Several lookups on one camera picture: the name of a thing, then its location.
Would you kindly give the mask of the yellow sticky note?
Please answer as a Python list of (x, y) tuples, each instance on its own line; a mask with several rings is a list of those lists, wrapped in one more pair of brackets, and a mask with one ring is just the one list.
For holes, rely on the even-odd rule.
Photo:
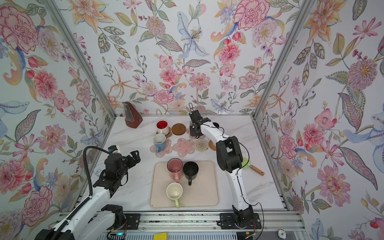
[(167, 239), (168, 239), (167, 233), (159, 233), (153, 236), (153, 240), (167, 240)]

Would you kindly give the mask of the white embroidered round coaster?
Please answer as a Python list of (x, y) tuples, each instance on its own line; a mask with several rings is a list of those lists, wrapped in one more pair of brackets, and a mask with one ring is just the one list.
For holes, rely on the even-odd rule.
[(205, 139), (198, 139), (194, 142), (194, 147), (198, 152), (205, 152), (209, 148), (209, 142)]

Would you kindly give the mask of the pink mug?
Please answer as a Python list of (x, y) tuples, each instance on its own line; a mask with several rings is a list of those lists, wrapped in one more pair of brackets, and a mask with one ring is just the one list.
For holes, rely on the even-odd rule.
[(179, 183), (184, 175), (183, 166), (183, 162), (178, 158), (173, 158), (167, 163), (167, 170), (169, 172), (169, 176), (176, 183)]

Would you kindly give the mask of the green silicone spatula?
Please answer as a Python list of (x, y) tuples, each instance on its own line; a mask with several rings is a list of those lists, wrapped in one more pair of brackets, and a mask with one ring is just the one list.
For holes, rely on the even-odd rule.
[(249, 159), (246, 159), (246, 158), (243, 158), (243, 161), (242, 161), (242, 168), (243, 168), (243, 169), (251, 169), (251, 170), (253, 170), (254, 172), (258, 173), (258, 174), (261, 175), (261, 176), (264, 176), (264, 175), (265, 175), (265, 173), (264, 173), (262, 170), (260, 170), (260, 169), (258, 169), (257, 167), (253, 166), (253, 165), (251, 164), (251, 162), (249, 161)]

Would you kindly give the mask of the red interior white mug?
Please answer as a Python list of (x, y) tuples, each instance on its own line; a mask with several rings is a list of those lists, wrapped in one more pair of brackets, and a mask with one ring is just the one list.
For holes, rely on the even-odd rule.
[(169, 124), (167, 121), (159, 121), (156, 124), (157, 134), (168, 135), (170, 132)]

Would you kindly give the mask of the aluminium front rail frame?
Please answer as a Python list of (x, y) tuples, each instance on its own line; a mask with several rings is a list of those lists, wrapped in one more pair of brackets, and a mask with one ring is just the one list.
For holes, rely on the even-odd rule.
[(126, 235), (138, 233), (160, 233), (160, 232), (222, 232), (245, 233), (254, 232), (254, 238), (273, 239), (278, 238), (279, 230), (284, 230), (288, 238), (296, 240), (308, 240), (302, 217), (297, 212), (291, 211), (263, 211), (257, 209), (254, 213), (259, 214), (262, 221), (261, 230), (222, 230), (217, 225), (221, 213), (233, 213), (231, 211), (125, 211), (126, 214), (140, 214), (140, 223), (137, 230), (117, 230), (111, 233), (124, 233)]

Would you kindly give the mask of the beige serving tray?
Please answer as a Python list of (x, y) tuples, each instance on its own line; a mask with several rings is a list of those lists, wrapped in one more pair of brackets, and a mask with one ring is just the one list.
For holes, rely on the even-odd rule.
[[(212, 161), (198, 161), (199, 172), (189, 186), (188, 179), (182, 177), (180, 185), (183, 194), (180, 206), (183, 208), (211, 207), (219, 203), (219, 193), (216, 179), (216, 168)], [(155, 165), (149, 204), (152, 208), (175, 208), (174, 201), (166, 195), (168, 185), (174, 180), (167, 170), (167, 163), (159, 162)]]

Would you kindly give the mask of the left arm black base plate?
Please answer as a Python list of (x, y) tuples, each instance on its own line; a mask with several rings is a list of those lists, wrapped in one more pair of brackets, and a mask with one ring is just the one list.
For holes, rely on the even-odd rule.
[(116, 214), (113, 225), (108, 230), (137, 230), (140, 223), (140, 214)]

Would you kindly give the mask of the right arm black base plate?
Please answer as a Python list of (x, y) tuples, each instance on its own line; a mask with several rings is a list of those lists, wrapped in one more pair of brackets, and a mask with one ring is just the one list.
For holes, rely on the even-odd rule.
[(217, 225), (222, 230), (261, 230), (262, 221), (259, 214), (253, 213), (251, 218), (239, 220), (234, 213), (221, 213)]

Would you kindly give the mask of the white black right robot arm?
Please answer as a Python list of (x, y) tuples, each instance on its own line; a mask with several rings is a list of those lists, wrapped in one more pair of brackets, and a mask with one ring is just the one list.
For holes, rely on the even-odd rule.
[(193, 137), (206, 136), (216, 145), (217, 163), (226, 173), (233, 197), (234, 219), (238, 226), (253, 219), (253, 205), (249, 203), (243, 183), (243, 154), (241, 144), (235, 136), (228, 136), (225, 130), (209, 118), (201, 116), (198, 110), (189, 113), (190, 134)]

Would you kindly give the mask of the brown wooden metronome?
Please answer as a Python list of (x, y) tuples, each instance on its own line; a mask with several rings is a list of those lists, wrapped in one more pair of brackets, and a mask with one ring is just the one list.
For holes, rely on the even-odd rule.
[(135, 109), (135, 107), (131, 103), (124, 102), (123, 110), (125, 122), (129, 128), (136, 129), (143, 122), (141, 114)]

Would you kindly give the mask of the black mug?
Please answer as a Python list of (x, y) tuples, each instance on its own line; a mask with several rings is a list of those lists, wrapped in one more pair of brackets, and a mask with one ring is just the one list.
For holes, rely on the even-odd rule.
[(183, 166), (183, 173), (188, 179), (188, 185), (191, 186), (193, 180), (197, 177), (199, 166), (196, 162), (186, 162)]

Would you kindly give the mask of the white mug blue handle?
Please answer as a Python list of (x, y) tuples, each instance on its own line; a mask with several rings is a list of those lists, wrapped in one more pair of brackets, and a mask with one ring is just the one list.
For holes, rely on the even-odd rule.
[(166, 148), (166, 140), (167, 138), (163, 134), (157, 134), (153, 137), (156, 153), (160, 153)]

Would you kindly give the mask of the brown round wooden coaster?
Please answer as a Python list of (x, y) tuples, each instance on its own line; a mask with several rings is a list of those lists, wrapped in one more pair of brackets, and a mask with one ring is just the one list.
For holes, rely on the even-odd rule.
[(187, 128), (184, 124), (177, 123), (172, 126), (171, 130), (174, 135), (181, 136), (186, 132)]

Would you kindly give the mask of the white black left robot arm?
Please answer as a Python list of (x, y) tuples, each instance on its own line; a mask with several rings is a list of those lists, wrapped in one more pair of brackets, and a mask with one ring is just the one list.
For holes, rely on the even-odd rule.
[(129, 169), (140, 161), (139, 151), (122, 156), (117, 146), (108, 150), (97, 148), (107, 154), (105, 169), (99, 179), (92, 183), (87, 161), (87, 151), (83, 150), (83, 161), (88, 180), (89, 195), (52, 229), (41, 230), (37, 240), (95, 240), (103, 232), (138, 229), (140, 214), (126, 214), (120, 205), (109, 204), (109, 200), (128, 179)]

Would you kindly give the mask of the cream mug green handle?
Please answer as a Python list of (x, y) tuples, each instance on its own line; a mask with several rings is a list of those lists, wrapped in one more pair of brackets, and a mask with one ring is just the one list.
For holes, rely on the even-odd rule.
[(176, 208), (180, 208), (180, 198), (183, 195), (183, 187), (179, 183), (171, 183), (166, 189), (167, 197), (173, 201), (176, 205)]

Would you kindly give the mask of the brown paw shaped coaster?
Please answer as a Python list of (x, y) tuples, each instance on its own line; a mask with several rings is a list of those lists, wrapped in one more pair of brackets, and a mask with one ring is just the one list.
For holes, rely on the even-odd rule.
[(157, 134), (163, 134), (166, 136), (166, 138), (170, 138), (172, 136), (172, 129), (170, 127), (167, 127), (167, 128), (164, 128), (164, 129), (158, 129), (157, 132), (156, 132), (156, 135)]

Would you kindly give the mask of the woven rattan round coaster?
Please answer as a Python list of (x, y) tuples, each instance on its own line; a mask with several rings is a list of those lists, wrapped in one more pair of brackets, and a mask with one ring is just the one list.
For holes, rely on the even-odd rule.
[(213, 151), (216, 151), (216, 144), (214, 144), (213, 141), (209, 141), (209, 148)]

